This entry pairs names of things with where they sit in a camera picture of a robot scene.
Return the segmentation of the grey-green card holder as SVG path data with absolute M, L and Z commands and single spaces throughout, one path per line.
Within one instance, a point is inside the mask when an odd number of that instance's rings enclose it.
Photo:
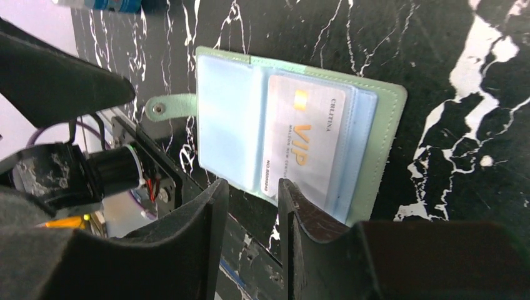
M 345 225 L 369 219 L 407 101 L 403 86 L 201 46 L 194 93 L 152 97 L 153 122 L 194 116 L 197 161 L 271 204 L 288 179 Z

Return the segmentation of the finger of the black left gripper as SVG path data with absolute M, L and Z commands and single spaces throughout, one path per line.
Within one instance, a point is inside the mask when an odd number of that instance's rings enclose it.
M 1 20 L 1 94 L 36 128 L 132 101 L 124 76 L 74 57 Z

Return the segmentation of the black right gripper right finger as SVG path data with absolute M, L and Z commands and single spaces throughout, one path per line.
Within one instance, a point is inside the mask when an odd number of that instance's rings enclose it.
M 528 299 L 529 251 L 491 222 L 346 226 L 281 179 L 286 299 Z

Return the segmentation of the grey VIP card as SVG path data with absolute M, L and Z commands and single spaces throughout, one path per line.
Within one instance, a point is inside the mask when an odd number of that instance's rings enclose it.
M 344 112 L 352 92 L 337 84 L 274 74 L 267 84 L 260 191 L 279 195 L 279 180 L 292 181 L 325 207 Z

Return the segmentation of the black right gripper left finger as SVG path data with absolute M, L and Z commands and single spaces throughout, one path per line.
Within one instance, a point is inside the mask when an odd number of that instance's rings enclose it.
M 2 299 L 214 299 L 229 186 L 216 180 L 121 238 L 46 228 L 30 194 L 1 188 Z

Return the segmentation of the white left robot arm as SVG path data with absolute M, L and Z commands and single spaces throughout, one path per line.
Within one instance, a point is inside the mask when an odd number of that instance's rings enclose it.
M 140 185 L 143 172 L 129 146 L 85 155 L 74 143 L 79 117 L 134 99 L 125 77 L 1 21 L 1 94 L 38 129 L 69 126 L 68 141 L 31 143 L 1 161 L 1 204 L 83 214 Z

